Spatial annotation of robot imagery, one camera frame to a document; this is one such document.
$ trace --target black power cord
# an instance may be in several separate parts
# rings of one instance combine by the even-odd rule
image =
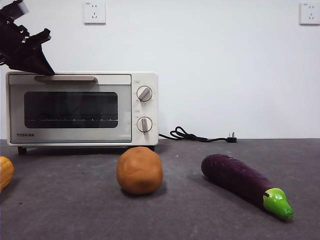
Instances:
[[[170,139],[170,140],[192,140],[192,141],[199,141],[202,143],[211,143],[211,142],[215,142],[215,141],[220,141],[220,140],[225,140],[228,143],[236,143],[237,142],[237,138],[235,137],[235,132],[232,133],[232,136],[229,136],[227,138],[224,137],[220,137],[220,138],[214,138],[214,139],[208,139],[205,137],[199,137],[196,136],[194,134],[189,134],[187,133],[182,127],[177,126],[175,128],[175,130],[170,132],[170,135],[172,137],[163,135],[163,134],[159,134],[160,137],[166,138],[166,139]]]

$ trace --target gray table surface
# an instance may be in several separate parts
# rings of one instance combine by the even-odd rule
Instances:
[[[2,240],[320,239],[320,139],[160,140],[163,183],[153,194],[129,195],[116,179],[124,149],[37,148],[17,155],[0,195]],[[227,154],[283,189],[295,211],[282,222],[208,182],[210,154]]]

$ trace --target control knob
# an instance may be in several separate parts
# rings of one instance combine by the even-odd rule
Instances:
[[[136,95],[141,102],[147,102],[152,97],[152,91],[150,87],[142,86],[138,89],[138,91],[136,92]]]
[[[150,118],[148,117],[141,117],[138,122],[136,123],[138,129],[143,132],[143,133],[146,133],[146,132],[149,132],[152,128],[152,121]]]

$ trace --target eggplant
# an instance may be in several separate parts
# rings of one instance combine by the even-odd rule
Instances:
[[[202,161],[201,170],[212,183],[283,220],[290,220],[294,215],[284,191],[260,172],[235,158],[221,154],[209,155]]]

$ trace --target oven window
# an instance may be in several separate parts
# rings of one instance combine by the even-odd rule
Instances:
[[[115,128],[115,92],[29,91],[24,94],[24,124],[29,129]]]

